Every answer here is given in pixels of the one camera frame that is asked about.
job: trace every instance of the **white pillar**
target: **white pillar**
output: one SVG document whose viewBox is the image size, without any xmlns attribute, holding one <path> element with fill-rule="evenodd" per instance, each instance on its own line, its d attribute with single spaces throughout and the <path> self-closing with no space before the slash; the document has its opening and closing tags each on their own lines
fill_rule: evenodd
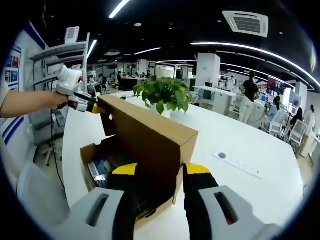
<svg viewBox="0 0 320 240">
<path fill-rule="evenodd" d="M 148 70 L 147 60 L 145 60 L 145 59 L 138 60 L 138 62 L 137 62 L 137 73 L 139 75 L 141 75 L 142 73 L 147 74 L 147 70 Z"/>
<path fill-rule="evenodd" d="M 212 53 L 198 53 L 196 66 L 196 86 L 204 86 L 206 82 L 218 87 L 221 59 Z"/>
<path fill-rule="evenodd" d="M 302 82 L 297 82 L 295 85 L 295 92 L 301 97 L 300 108 L 302 108 L 304 114 L 307 104 L 308 87 Z"/>
<path fill-rule="evenodd" d="M 187 66 L 183 66 L 182 67 L 182 79 L 186 80 L 188 79 L 188 67 Z"/>
</svg>

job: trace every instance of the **poster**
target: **poster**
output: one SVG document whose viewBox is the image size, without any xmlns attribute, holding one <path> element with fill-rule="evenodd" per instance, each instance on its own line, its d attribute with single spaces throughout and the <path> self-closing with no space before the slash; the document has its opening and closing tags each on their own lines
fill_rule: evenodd
<svg viewBox="0 0 320 240">
<path fill-rule="evenodd" d="M 19 69 L 21 61 L 21 47 L 14 46 L 8 56 L 1 81 L 6 81 L 11 91 L 19 92 Z M 0 126 L 6 122 L 7 118 L 0 118 Z"/>
</svg>

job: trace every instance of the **ceiling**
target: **ceiling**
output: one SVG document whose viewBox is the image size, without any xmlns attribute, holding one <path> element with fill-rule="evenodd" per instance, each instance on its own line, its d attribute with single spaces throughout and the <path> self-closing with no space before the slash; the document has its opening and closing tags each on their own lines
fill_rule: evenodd
<svg viewBox="0 0 320 240">
<path fill-rule="evenodd" d="M 306 73 L 276 57 L 234 46 L 191 45 L 194 42 L 220 42 L 251 46 L 286 58 L 318 79 L 320 67 L 314 45 L 316 41 L 308 37 L 297 20 L 305 17 L 308 8 L 305 1 L 305 4 L 289 5 L 289 1 L 279 0 L 131 0 L 115 18 L 110 19 L 109 15 L 121 1 L 47 0 L 45 7 L 31 21 L 50 47 L 64 43 L 68 27 L 80 27 L 80 41 L 86 39 L 87 33 L 91 33 L 90 39 L 98 42 L 88 60 L 89 64 L 99 60 L 111 63 L 117 58 L 126 62 L 136 62 L 138 59 L 156 62 L 195 60 L 198 53 L 216 53 L 222 63 L 260 71 L 291 83 L 294 82 L 292 80 L 300 82 L 303 79 L 309 84 L 310 90 L 320 92 L 319 85 Z M 233 32 L 222 11 L 268 16 L 268 37 Z M 313 32 L 309 32 L 309 36 L 315 38 Z M 161 49 L 134 55 L 154 48 Z M 117 50 L 120 54 L 105 56 L 110 50 Z M 235 66 L 222 65 L 221 69 L 244 71 Z"/>
</svg>

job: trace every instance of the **hand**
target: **hand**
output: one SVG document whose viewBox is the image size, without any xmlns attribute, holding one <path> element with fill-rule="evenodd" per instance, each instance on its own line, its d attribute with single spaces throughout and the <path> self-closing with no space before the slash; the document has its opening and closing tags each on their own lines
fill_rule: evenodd
<svg viewBox="0 0 320 240">
<path fill-rule="evenodd" d="M 48 103 L 48 108 L 52 110 L 56 110 L 60 105 L 68 102 L 68 97 L 65 95 L 61 95 L 56 91 L 49 92 L 50 98 Z"/>
</svg>

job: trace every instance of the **white shelving unit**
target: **white shelving unit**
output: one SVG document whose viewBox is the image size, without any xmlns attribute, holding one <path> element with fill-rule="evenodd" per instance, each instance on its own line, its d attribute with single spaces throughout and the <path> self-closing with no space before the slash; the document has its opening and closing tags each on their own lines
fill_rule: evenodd
<svg viewBox="0 0 320 240">
<path fill-rule="evenodd" d="M 27 89 L 32 88 L 35 89 L 35 86 L 38 84 L 46 84 L 51 82 L 54 78 L 57 78 L 55 74 L 48 75 L 48 67 L 52 67 L 54 65 L 70 63 L 75 61 L 82 60 L 82 76 L 84 82 L 84 90 L 87 92 L 87 55 L 89 50 L 89 40 L 90 33 L 86 36 L 86 41 L 80 41 L 75 43 L 63 44 L 59 46 L 54 46 L 47 48 L 33 56 L 30 57 L 33 60 L 33 68 L 35 67 L 35 62 L 43 61 L 43 78 L 35 79 L 35 74 L 33 74 L 33 83 L 27 86 Z"/>
</svg>

